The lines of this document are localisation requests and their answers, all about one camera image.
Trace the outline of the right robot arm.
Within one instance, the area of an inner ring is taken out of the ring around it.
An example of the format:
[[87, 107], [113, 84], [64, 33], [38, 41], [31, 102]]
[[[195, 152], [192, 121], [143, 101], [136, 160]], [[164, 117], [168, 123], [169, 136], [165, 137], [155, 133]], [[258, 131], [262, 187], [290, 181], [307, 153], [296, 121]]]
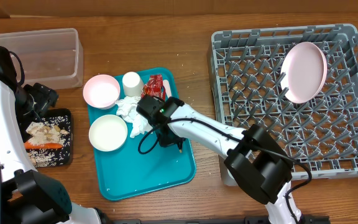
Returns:
[[237, 185], [265, 205], [270, 223], [303, 223], [292, 198], [291, 170], [299, 162], [287, 155], [268, 132], [253, 124], [235, 128], [195, 111], [178, 98], [145, 96], [137, 107], [163, 147], [196, 141], [224, 160]]

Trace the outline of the white napkin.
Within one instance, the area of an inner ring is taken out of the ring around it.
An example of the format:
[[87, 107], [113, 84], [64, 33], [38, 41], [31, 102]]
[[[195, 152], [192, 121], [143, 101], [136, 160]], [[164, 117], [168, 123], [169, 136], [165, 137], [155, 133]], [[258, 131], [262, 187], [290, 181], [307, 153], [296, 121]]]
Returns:
[[139, 101], [140, 96], [126, 96], [124, 99], [116, 101], [118, 106], [116, 115], [132, 124], [130, 138], [145, 134], [152, 129], [148, 121], [136, 111]]

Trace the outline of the red snack wrapper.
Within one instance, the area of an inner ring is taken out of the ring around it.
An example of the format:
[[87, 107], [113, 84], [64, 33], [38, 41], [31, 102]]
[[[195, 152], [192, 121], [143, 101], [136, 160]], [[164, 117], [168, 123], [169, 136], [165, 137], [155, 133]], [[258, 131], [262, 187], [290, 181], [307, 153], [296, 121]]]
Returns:
[[145, 95], [157, 96], [165, 100], [165, 89], [163, 87], [163, 77], [161, 74], [151, 75], [148, 82], [143, 86], [141, 97]]

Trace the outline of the pink bowl with nuts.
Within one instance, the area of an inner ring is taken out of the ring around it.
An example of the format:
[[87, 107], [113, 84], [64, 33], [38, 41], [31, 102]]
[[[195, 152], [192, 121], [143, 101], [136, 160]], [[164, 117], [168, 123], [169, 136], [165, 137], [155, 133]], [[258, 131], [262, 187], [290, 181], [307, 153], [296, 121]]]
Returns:
[[119, 99], [121, 87], [110, 75], [96, 75], [90, 78], [83, 88], [83, 98], [93, 108], [107, 110]]

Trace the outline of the orange carrot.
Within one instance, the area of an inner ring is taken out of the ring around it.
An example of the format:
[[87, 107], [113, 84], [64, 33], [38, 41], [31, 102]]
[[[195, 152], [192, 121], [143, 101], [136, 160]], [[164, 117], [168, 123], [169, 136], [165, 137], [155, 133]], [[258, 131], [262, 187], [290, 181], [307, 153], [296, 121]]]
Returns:
[[25, 142], [24, 147], [26, 149], [61, 149], [63, 146], [59, 143], [46, 143], [46, 144], [31, 144], [30, 142]]

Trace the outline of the white bowl with rice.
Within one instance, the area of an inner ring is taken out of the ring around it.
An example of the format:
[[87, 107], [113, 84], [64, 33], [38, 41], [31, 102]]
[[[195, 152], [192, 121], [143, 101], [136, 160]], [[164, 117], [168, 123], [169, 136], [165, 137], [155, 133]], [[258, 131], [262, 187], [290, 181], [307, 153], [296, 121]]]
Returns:
[[91, 145], [103, 152], [119, 149], [127, 139], [127, 124], [119, 116], [107, 114], [96, 119], [89, 129]]

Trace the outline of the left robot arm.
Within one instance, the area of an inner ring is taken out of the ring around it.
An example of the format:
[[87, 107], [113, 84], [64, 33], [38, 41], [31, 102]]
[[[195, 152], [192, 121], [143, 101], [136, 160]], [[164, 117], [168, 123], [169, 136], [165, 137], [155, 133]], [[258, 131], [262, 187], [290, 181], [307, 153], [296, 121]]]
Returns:
[[55, 106], [58, 94], [39, 83], [25, 85], [13, 57], [0, 46], [0, 223], [110, 223], [101, 210], [72, 202], [60, 181], [30, 161], [26, 129]]

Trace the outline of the white plastic fork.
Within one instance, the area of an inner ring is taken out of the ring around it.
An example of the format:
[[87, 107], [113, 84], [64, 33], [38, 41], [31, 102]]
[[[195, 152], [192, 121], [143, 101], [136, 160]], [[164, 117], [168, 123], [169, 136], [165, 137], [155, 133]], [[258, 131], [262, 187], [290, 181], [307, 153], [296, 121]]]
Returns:
[[168, 80], [163, 80], [163, 87], [165, 90], [166, 97], [170, 98], [172, 96], [172, 91]]

